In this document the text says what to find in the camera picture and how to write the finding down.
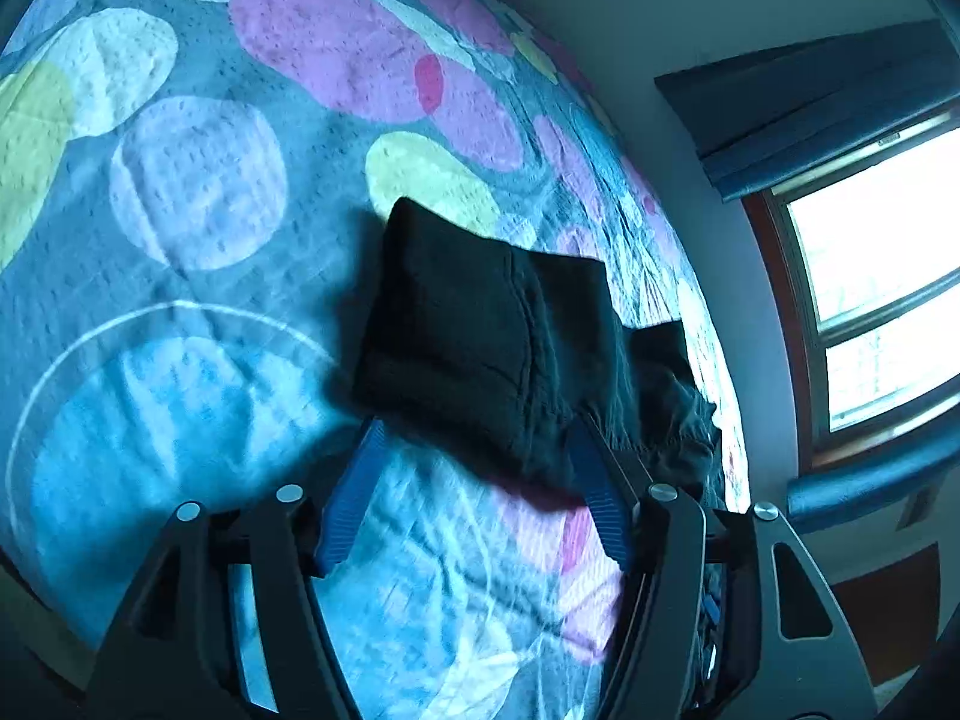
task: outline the silver bolt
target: silver bolt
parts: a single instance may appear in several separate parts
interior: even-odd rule
[[[677,500],[677,490],[674,490],[670,485],[664,485],[662,482],[658,482],[656,485],[650,485],[647,493],[650,493],[650,497],[655,501],[661,503],[669,503],[670,501]]]
[[[754,514],[757,519],[762,519],[764,522],[773,522],[779,517],[779,509],[772,503],[762,501],[754,504]]]
[[[294,503],[304,497],[304,488],[300,485],[284,485],[277,490],[277,500],[280,503]]]
[[[182,503],[179,505],[179,508],[176,510],[176,519],[179,519],[180,522],[190,522],[193,519],[196,519],[200,515],[200,504],[190,501],[189,503]]]

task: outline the polka dot bedsheet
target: polka dot bedsheet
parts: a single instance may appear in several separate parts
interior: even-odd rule
[[[681,317],[740,421],[696,278],[570,55],[502,0],[35,0],[0,57],[0,544],[86,641],[181,501],[251,501],[344,446],[397,196],[603,260]],[[581,501],[392,443],[349,560],[315,583],[364,717],[597,709],[620,575]],[[251,698],[272,705],[248,572]]]

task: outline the wooden window frame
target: wooden window frame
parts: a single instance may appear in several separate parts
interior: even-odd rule
[[[909,148],[960,127],[955,103],[929,111],[911,122],[815,167],[776,188],[749,194],[743,206],[773,289],[784,332],[797,415],[800,475],[848,464],[864,453],[904,435],[949,409],[960,406],[960,375],[890,410],[835,431],[829,429],[827,348],[901,317],[960,284],[960,269],[886,306],[847,319],[837,317],[819,327],[803,247],[788,206],[806,194],[835,184]],[[909,137],[901,133],[916,132]]]

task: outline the folded cloth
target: folded cloth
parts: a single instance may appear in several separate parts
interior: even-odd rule
[[[500,473],[572,491],[563,434],[583,413],[655,481],[723,506],[716,407],[680,322],[625,328],[603,263],[480,238],[410,199],[387,222],[353,390]]]

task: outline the bedspread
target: bedspread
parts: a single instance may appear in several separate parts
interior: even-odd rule
[[[681,317],[749,500],[736,396],[659,202],[567,52],[501,0],[35,0],[0,57],[0,545],[96,645],[179,502],[253,500],[353,439],[399,196],[594,257]],[[251,698],[270,706],[248,569]],[[315,583],[363,716],[581,720],[620,574],[582,501],[392,440]]]

